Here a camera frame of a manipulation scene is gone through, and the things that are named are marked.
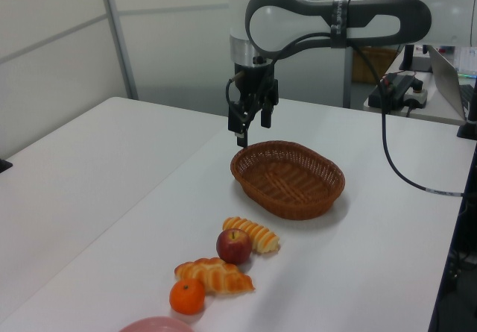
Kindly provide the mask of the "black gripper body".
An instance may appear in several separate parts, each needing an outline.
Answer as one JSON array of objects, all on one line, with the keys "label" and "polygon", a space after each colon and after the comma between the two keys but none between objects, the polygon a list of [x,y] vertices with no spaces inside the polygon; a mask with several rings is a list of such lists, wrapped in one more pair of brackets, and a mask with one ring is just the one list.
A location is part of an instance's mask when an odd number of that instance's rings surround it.
[{"label": "black gripper body", "polygon": [[272,64],[264,66],[242,66],[234,64],[235,74],[240,74],[235,82],[235,86],[240,93],[240,99],[253,96],[254,101],[260,104],[263,102],[263,95],[267,88],[270,88],[274,77],[274,66]]}]

